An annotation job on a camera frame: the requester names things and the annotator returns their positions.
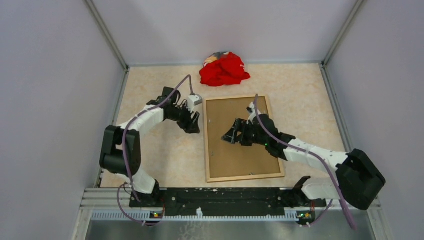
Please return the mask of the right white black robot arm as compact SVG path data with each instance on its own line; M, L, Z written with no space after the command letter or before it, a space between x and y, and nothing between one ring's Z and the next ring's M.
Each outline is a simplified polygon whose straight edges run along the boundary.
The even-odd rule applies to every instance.
M293 192L293 200L299 206L307 206L317 199L343 199L365 211L387 182L364 151L356 148L351 152L334 151L306 143L280 132L267 114L236 119L221 140L245 147L261 145L275 158L305 164L328 174L327 178L304 177L299 181L300 188Z

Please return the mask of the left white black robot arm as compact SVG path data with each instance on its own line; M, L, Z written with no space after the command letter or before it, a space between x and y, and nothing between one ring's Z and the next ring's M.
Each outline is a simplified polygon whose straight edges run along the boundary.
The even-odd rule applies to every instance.
M180 100L181 93L164 87L162 94L150 100L132 119L118 126L109 125L103 135L99 165L119 176L149 207L160 202L159 183L142 168L141 138L156 125L174 121L187 134L199 134L200 113L194 108L202 104L200 95L191 93Z

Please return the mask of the red crumpled cloth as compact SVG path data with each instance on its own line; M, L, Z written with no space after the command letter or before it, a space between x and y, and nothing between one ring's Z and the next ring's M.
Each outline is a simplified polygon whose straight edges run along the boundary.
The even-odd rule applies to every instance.
M200 83L210 87L239 85L251 78L242 59L231 51L215 52L203 62Z

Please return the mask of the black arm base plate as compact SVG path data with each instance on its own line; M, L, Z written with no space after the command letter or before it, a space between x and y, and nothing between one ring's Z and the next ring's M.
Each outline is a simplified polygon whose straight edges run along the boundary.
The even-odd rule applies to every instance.
M279 187L161 188L152 194L132 194L131 208L160 208L165 216L205 217L283 216L286 208L311 207L311 200L299 189Z

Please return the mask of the aluminium front rail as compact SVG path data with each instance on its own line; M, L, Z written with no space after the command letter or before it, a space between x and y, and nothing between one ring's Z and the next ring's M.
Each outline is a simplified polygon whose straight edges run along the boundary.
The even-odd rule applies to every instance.
M155 197L129 190L88 188L80 207L94 220L310 223L330 203L291 188L162 188Z

